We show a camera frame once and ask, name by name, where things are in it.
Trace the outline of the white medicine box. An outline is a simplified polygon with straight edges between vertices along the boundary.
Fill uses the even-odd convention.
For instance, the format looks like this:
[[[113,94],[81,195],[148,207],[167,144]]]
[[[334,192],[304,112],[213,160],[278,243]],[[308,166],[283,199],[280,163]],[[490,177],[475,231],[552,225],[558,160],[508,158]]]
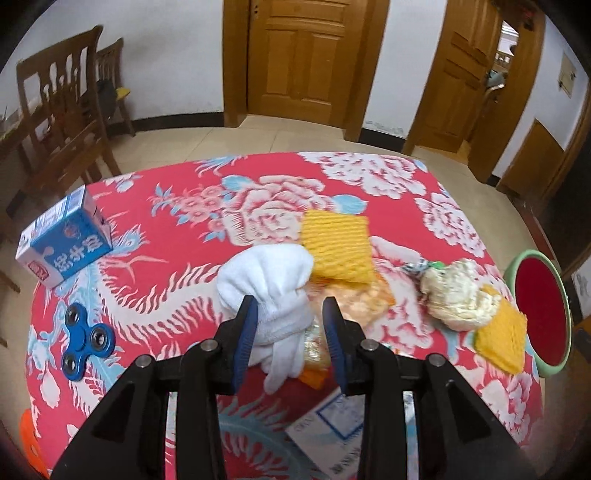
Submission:
[[[364,396],[337,388],[287,428],[287,435],[329,479],[356,479],[363,437]]]

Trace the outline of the yellow foam net small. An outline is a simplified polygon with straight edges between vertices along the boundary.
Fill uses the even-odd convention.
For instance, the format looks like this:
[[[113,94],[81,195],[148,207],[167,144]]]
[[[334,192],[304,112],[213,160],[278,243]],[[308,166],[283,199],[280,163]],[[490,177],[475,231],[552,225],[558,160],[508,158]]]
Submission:
[[[504,372],[516,375],[525,365],[527,317],[490,285],[480,288],[498,302],[496,314],[475,334],[476,352]]]

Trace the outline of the green black small toy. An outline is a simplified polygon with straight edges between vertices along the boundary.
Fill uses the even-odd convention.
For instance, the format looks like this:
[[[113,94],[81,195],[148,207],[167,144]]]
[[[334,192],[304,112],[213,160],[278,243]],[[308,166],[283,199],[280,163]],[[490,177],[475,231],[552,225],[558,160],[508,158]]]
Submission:
[[[444,269],[446,264],[441,261],[429,261],[420,259],[416,262],[405,263],[402,269],[411,277],[420,278],[430,268]]]

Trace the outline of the red floral tablecloth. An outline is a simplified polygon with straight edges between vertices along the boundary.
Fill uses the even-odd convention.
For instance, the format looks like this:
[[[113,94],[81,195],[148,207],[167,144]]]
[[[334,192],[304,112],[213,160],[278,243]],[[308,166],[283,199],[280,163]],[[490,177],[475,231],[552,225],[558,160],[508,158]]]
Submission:
[[[297,242],[308,209],[369,221],[374,263],[396,300],[370,324],[370,338],[414,358],[447,356],[519,444],[540,425],[534,359],[515,376],[495,369],[470,334],[428,316],[402,269],[420,259],[469,258],[481,282],[506,291],[473,225],[422,162],[344,152],[221,157],[125,174],[89,192],[111,225],[112,251],[54,289],[38,286],[31,307],[26,378],[47,468],[137,356],[167,359],[214,335],[223,319],[219,267],[256,244]],[[105,323],[115,334],[112,354],[89,357],[78,382],[61,368],[64,315],[75,302],[87,309],[89,325]]]

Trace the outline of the white tissue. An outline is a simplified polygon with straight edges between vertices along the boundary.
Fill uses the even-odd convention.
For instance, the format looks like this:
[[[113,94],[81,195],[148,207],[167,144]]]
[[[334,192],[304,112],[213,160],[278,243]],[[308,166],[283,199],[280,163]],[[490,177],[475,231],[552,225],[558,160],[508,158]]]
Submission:
[[[259,317],[249,365],[266,374],[263,390],[273,395],[304,370],[305,331],[314,321],[304,291],[314,258],[304,246],[249,247],[221,266],[216,289],[221,307],[235,314],[246,295],[256,299]]]

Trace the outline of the low wooden cabinet door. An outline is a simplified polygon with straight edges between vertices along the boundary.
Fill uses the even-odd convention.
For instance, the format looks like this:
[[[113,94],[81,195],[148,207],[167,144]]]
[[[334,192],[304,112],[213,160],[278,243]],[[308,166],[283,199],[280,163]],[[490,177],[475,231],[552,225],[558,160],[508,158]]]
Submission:
[[[501,186],[524,200],[540,200],[557,173],[564,149],[548,129],[535,119]]]

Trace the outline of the orange snack packet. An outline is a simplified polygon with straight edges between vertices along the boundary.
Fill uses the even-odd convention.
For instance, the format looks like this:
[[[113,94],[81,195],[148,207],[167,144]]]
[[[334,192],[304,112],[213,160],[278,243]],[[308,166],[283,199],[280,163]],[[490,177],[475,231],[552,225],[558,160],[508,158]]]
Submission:
[[[313,278],[304,287],[315,317],[304,334],[304,369],[297,377],[312,389],[321,390],[329,378],[331,359],[322,324],[322,302],[335,297],[342,315],[366,328],[396,304],[388,282],[378,273],[370,284]]]

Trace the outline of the blue fidget spinner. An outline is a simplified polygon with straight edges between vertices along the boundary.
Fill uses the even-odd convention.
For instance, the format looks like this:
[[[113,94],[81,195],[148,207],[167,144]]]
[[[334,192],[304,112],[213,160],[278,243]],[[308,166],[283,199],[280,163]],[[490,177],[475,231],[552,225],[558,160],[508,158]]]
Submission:
[[[67,307],[64,324],[68,345],[61,358],[61,368],[69,381],[78,382],[84,376],[89,357],[104,359],[112,354],[115,334],[105,323],[89,325],[87,309],[77,302]]]

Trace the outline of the red bucket green rim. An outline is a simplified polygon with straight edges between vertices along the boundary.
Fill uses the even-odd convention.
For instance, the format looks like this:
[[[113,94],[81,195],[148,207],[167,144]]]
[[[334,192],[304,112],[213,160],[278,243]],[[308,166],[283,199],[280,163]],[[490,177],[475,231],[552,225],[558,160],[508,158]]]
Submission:
[[[557,375],[568,361],[573,336],[569,298],[559,272],[545,254],[529,249],[510,262],[503,278],[527,317],[539,376]]]

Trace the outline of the blue white milk carton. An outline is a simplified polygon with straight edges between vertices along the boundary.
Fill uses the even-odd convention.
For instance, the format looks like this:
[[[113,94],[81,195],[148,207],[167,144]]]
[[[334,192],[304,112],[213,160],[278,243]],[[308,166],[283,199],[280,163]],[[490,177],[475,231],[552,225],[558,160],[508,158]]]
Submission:
[[[111,250],[110,226],[82,185],[22,231],[15,259],[52,289]]]

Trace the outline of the orange object at table edge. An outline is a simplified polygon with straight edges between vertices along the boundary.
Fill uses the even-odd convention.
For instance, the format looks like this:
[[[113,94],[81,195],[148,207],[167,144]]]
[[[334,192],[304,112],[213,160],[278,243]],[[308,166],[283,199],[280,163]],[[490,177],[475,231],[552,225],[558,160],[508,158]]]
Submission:
[[[27,461],[37,473],[43,478],[48,479],[50,474],[42,458],[41,448],[35,434],[31,409],[26,409],[21,415],[19,433]]]

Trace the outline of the wall electrical panel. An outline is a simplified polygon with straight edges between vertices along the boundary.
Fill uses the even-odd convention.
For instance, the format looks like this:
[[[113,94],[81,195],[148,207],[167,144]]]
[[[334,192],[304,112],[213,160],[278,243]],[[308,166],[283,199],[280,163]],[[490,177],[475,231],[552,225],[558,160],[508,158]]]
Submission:
[[[569,98],[572,97],[574,83],[577,77],[577,69],[566,53],[562,55],[558,76],[558,86]]]

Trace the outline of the open wooden door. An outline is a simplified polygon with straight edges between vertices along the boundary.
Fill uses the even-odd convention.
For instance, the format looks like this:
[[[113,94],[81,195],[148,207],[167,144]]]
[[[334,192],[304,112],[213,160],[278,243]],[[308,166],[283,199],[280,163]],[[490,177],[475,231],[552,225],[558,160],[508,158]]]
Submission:
[[[412,133],[417,146],[456,152],[484,98],[502,16],[487,0],[449,1]]]

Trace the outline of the closed wooden door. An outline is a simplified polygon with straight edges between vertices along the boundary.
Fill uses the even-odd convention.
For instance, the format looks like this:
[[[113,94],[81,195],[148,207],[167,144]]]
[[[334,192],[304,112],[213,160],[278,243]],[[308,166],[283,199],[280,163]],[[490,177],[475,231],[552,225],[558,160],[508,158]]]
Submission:
[[[247,107],[342,127],[370,3],[252,1]]]

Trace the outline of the far wooden chair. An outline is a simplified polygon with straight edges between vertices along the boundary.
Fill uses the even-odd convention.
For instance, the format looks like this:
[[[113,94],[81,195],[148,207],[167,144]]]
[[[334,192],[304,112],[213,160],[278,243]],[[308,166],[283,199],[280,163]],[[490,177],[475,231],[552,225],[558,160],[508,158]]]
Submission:
[[[100,49],[96,53],[97,92],[99,107],[105,120],[110,119],[116,111],[119,112],[130,136],[135,136],[125,99],[131,90],[123,86],[120,63],[124,40],[118,38],[112,44]]]

